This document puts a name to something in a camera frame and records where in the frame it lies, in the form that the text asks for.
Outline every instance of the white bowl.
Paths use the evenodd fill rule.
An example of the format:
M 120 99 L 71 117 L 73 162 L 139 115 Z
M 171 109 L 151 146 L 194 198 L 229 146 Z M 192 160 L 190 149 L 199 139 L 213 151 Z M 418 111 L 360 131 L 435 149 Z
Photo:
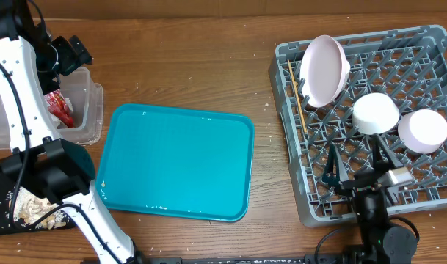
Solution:
M 353 106 L 352 124 L 365 135 L 384 133 L 399 120 L 399 110 L 385 94 L 374 92 L 364 95 Z
M 421 109 L 401 118 L 398 134 L 415 153 L 433 153 L 447 138 L 447 122 L 436 111 Z
M 341 44 L 332 37 L 322 35 L 314 39 L 305 51 L 299 72 L 305 79 L 303 96 L 310 96 L 308 104 L 326 106 L 345 87 L 350 71 Z

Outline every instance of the dish rack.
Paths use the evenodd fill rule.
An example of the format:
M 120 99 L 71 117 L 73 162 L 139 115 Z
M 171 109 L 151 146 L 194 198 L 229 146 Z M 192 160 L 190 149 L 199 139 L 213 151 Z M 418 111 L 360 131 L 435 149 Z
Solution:
M 401 116 L 419 109 L 433 109 L 447 120 L 447 32 L 441 26 L 421 26 L 383 32 L 334 37 L 343 47 L 351 67 L 346 87 L 329 105 L 313 109 L 309 97 L 301 99 L 308 132 L 303 132 L 295 92 L 303 54 L 311 40 L 280 44 L 269 68 L 277 112 L 283 122 L 289 172 L 300 221 L 308 227 L 354 221 L 346 197 L 325 188 L 319 179 L 329 145 L 339 148 L 349 176 L 371 167 L 368 136 L 352 126 L 352 105 L 363 95 L 382 92 L 398 106 Z M 288 61 L 295 69 L 294 87 Z M 404 146 L 397 126 L 381 135 L 414 176 L 400 188 L 398 204 L 388 213 L 447 208 L 447 140 L 435 153 L 418 155 Z

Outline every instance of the chopstick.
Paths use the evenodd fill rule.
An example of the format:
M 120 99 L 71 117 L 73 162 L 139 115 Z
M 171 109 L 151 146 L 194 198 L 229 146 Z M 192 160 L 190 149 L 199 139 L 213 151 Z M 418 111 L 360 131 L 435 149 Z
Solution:
M 293 86 L 292 88 L 294 88 L 295 98 L 297 99 L 297 106 L 298 106 L 299 116 L 300 116 L 300 119 L 302 120 L 303 133 L 305 133 L 305 132 L 307 133 L 308 129 L 306 129 L 305 118 L 303 117 L 302 104 L 300 103 L 299 96 L 298 96 L 298 83 L 295 81 L 294 73 L 291 70 L 290 59 L 287 59 L 287 61 L 288 61 L 288 70 L 290 71 L 291 83 L 292 83 L 292 86 Z

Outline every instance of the food debris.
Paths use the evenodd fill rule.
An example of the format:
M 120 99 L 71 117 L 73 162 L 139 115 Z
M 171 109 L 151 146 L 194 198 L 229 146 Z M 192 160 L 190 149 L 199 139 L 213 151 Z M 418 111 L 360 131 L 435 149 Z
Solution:
M 23 219 L 25 225 L 33 224 L 56 206 L 57 205 L 52 205 L 48 202 L 47 199 L 37 198 L 25 188 L 21 187 L 19 189 L 18 198 L 16 199 L 14 220 L 19 221 L 19 219 Z M 65 213 L 58 210 L 39 223 L 36 228 L 52 229 L 54 227 L 63 227 L 66 225 L 66 223 L 63 223 L 65 217 Z

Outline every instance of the red wrapper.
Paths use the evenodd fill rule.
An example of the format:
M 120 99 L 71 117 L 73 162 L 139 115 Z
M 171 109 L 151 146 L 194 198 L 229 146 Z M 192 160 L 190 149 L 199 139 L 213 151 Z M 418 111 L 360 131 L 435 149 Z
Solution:
M 70 108 L 65 102 L 62 93 L 57 90 L 44 95 L 48 105 L 48 111 L 56 116 L 60 121 L 62 121 L 69 128 L 73 127 L 73 118 L 71 117 Z

